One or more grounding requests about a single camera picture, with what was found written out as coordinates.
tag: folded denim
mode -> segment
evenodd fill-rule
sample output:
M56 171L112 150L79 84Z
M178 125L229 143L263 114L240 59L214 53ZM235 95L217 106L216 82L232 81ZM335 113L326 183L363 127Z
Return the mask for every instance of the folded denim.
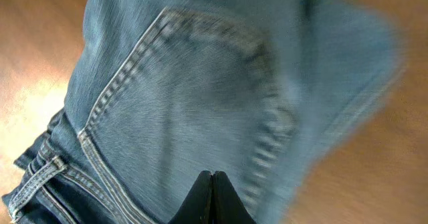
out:
M308 169L382 106L391 27L344 0L88 0L64 109L15 164L19 223L166 223L224 171L279 223Z

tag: wooden surface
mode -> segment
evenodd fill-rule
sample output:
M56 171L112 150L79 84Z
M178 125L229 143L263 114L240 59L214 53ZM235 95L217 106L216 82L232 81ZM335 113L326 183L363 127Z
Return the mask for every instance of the wooden surface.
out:
M428 0L354 0L390 17L407 40L407 73L388 106L321 161L286 223L428 223ZM0 0L0 194L11 163L61 108L83 48L86 0ZM0 205L0 223L8 223Z

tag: denim pocket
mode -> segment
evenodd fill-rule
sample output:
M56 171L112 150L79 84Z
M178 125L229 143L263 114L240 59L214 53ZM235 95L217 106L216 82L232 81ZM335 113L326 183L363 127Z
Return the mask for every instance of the denim pocket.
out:
M294 123L263 34L164 9L98 96L78 138L118 208L167 222L200 171L227 171L250 213Z

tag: garment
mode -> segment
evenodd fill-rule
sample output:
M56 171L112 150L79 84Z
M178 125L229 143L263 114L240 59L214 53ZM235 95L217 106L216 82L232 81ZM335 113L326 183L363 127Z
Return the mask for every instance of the garment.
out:
M15 161L14 221L167 223L207 170L278 223L399 68L391 27L344 0L88 0L84 39Z

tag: black pointed object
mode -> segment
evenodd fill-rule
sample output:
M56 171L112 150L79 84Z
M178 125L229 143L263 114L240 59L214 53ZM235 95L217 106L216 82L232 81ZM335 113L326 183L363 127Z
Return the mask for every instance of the black pointed object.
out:
M254 224L223 171L199 174L169 224Z

